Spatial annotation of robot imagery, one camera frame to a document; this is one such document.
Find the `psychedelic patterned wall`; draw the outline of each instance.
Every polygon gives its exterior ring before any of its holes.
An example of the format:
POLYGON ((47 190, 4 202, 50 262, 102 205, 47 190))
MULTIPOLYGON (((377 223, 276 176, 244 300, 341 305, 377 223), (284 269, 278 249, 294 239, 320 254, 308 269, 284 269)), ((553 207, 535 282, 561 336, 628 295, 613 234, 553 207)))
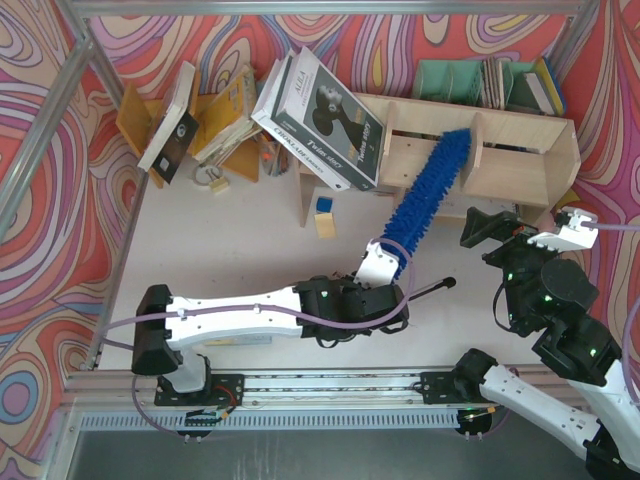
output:
POLYGON ((200 93, 210 93, 244 62, 262 75, 303 45, 353 90, 403 96, 421 58, 499 53, 529 61, 553 44, 564 21, 558 15, 103 17, 91 27, 125 83, 134 82, 146 98, 162 96, 183 60, 200 67, 200 93))
MULTIPOLYGON (((47 2, 0 1, 0 173, 72 41, 47 2)), ((39 476, 68 372, 84 361, 139 180, 91 72, 0 245, 0 478, 39 476)))
MULTIPOLYGON (((48 4, 9 2, 0 0, 0 173, 70 43, 48 4)), ((573 200, 595 205, 610 221, 638 218, 637 7, 637 0, 603 6, 565 82, 586 159, 573 200)), ((110 17, 91 26, 124 81, 157 98, 180 60, 201 65, 206 93, 219 90, 243 62, 261 74, 301 45, 355 90, 406 95, 420 58, 496 53, 531 60, 548 50, 563 22, 558 16, 110 17)), ((0 478, 39 473, 46 421, 66 372, 84 359, 102 308, 139 178, 113 119, 88 73, 0 246, 0 478)), ((639 290, 640 257, 630 253, 636 249, 637 236, 634 243, 633 236, 612 235, 581 258, 603 291, 616 287, 596 311, 610 323, 639 290), (625 277, 627 268, 635 273, 625 277)))
MULTIPOLYGON (((604 1, 563 83, 576 122, 582 168, 564 202, 603 223, 640 224, 640 1, 604 1)), ((640 233, 601 233, 576 256, 601 295, 591 315, 620 340, 640 295, 640 233)), ((640 322, 633 330, 640 351, 640 322)))

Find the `white floor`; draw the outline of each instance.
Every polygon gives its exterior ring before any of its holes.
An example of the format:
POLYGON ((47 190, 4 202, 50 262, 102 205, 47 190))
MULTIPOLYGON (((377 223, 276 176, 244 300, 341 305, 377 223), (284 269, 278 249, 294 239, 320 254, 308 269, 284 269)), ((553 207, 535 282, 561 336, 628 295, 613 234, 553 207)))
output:
MULTIPOLYGON (((314 275, 351 272, 369 239, 379 236, 392 200, 357 191, 316 194, 334 199, 338 238, 319 240, 312 212, 306 228, 298 224, 292 174, 263 175, 251 184, 229 176, 231 187, 219 194, 201 190, 188 178, 194 164, 184 163, 170 187, 149 185, 112 321, 135 315, 153 284, 166 283, 175 295, 213 298, 248 295, 281 288, 314 275)), ((208 347, 213 368, 353 368, 453 365, 470 347, 505 364, 536 364, 535 336, 508 334, 493 323, 491 302, 500 271, 481 255, 498 246, 487 241, 473 250, 459 246, 461 226, 432 225, 414 256, 417 285, 447 276, 452 290, 410 304, 411 326, 395 335, 375 332, 331 350, 313 339, 274 338, 270 345, 208 347)), ((404 286, 406 279, 401 279, 404 286)), ((506 321, 504 300, 499 318, 506 321)), ((109 338, 133 342, 133 327, 112 330, 109 338)), ((129 369, 131 353, 105 347, 99 368, 129 369)))

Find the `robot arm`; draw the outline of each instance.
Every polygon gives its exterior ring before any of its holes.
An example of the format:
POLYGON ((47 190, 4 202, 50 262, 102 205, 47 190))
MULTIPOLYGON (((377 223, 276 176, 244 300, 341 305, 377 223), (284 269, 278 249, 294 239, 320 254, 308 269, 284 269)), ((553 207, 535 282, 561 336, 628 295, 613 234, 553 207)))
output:
POLYGON ((137 315, 166 312, 171 316, 136 324, 131 370, 162 377, 177 399, 195 402, 197 398, 207 405, 212 388, 210 368, 208 360, 193 351, 194 346, 220 338, 267 334, 315 338, 326 347, 356 335, 371 335, 376 329, 399 332, 408 325, 406 307, 375 326, 354 325, 391 314, 399 306, 403 293, 391 284, 397 269, 398 259, 372 242, 353 279, 313 277, 273 292, 220 299, 173 296, 166 285, 151 286, 137 315), (247 311, 247 305, 255 308, 247 311), (309 315, 345 328, 309 322, 304 319, 309 315))
POLYGON ((460 244, 471 248, 486 238, 503 242, 483 259, 503 271, 509 331, 522 337, 543 331, 533 351, 582 394, 593 415, 526 384, 475 349, 452 372, 453 388, 467 401, 480 396, 543 428, 585 459, 594 478, 639 479, 640 410, 624 384, 620 347, 586 313, 597 289, 575 262, 558 258, 562 251, 593 245, 597 230, 582 227, 583 221, 593 218, 564 209, 554 232, 539 233, 514 214, 488 216, 471 208, 460 244))

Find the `small wooden block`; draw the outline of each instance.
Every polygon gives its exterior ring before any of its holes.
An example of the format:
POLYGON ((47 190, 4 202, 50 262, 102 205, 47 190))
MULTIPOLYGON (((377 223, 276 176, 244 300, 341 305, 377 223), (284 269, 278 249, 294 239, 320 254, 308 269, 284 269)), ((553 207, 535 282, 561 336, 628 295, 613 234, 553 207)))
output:
POLYGON ((227 180, 224 177, 220 177, 209 184, 209 188, 211 188, 213 193, 220 193, 223 190, 226 190, 228 187, 229 187, 229 180, 227 180))
POLYGON ((153 183, 155 183, 156 187, 162 188, 164 186, 164 179, 158 172, 156 172, 153 168, 150 168, 148 173, 149 177, 151 177, 151 180, 153 181, 153 183))
POLYGON ((333 221, 333 213, 318 213, 313 218, 316 221, 318 238, 335 238, 336 224, 333 221))

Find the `blue bristle brush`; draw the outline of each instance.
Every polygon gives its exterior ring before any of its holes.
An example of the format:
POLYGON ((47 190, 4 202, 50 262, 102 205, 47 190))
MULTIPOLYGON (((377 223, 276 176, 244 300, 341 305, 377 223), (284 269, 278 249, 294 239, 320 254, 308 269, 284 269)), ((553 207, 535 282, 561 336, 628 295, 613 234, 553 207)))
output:
MULTIPOLYGON (((414 254, 418 243, 427 233, 440 202, 466 163, 470 148, 471 130, 468 128, 442 135, 411 190, 385 226, 383 238, 395 240, 410 255, 414 254)), ((384 245, 383 248, 400 257, 400 267, 396 272, 398 278, 407 262, 394 247, 384 245)))

